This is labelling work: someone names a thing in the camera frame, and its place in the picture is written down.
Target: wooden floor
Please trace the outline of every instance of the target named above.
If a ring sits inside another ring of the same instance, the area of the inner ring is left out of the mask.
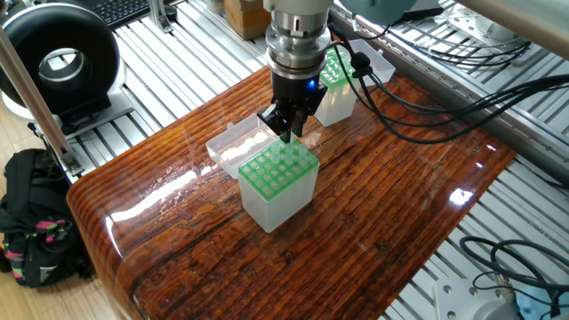
[[[27,123],[14,117],[0,102],[0,169],[14,152],[44,148]],[[6,193],[6,180],[0,174],[0,197]],[[100,280],[74,276],[59,284],[29,289],[16,284],[12,274],[0,274],[0,319],[2,320],[113,320]]]

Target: white plastic box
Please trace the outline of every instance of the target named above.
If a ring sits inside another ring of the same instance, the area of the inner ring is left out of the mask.
[[[272,232],[312,201],[319,165],[298,141],[275,141],[239,167],[243,207],[265,232]]]
[[[257,155],[278,137],[253,114],[224,133],[207,141],[210,157],[233,179],[237,178],[239,165]]]
[[[354,52],[363,52],[370,59],[370,66],[372,66],[373,73],[383,82],[389,82],[395,67],[393,67],[385,58],[381,57],[381,50],[374,50],[365,40],[357,39],[349,41]],[[372,86],[375,83],[369,77],[364,78],[365,85]]]
[[[339,48],[344,67],[351,75],[354,69],[351,67],[349,55]],[[359,81],[350,76],[356,90],[359,90]],[[320,81],[328,87],[326,95],[314,116],[323,126],[329,126],[352,115],[356,104],[356,94],[352,91],[348,79],[341,69],[341,65],[334,49],[328,49],[326,54],[326,66],[320,73]]]

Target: wooden table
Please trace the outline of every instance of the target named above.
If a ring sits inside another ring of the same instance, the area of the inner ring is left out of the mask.
[[[401,76],[389,89],[433,103]],[[373,97],[415,119],[385,94]],[[328,128],[310,118],[314,199],[266,234],[205,143],[270,98],[264,68],[69,191],[100,278],[133,318],[376,319],[514,156],[482,131],[408,143],[359,104]]]

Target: blue led light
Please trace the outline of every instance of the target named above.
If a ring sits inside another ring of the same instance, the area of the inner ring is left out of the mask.
[[[317,87],[317,81],[312,79],[309,81],[309,89],[314,89]]]

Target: blue object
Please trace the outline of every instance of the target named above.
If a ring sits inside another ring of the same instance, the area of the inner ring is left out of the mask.
[[[544,301],[551,301],[547,292],[543,289],[534,288],[534,287],[525,287],[523,292],[532,295],[533,297],[544,300]],[[540,317],[551,310],[550,306],[544,305],[536,300],[528,298],[523,294],[516,295],[517,305],[519,306],[520,313],[524,317],[525,320],[540,320]],[[569,294],[563,294],[559,297],[559,304],[569,304]],[[561,308],[561,314],[568,313],[569,308]],[[550,320],[549,315],[543,317],[543,320]]]
[[[317,81],[312,79],[309,81],[309,90],[313,90],[314,88],[317,87]]]

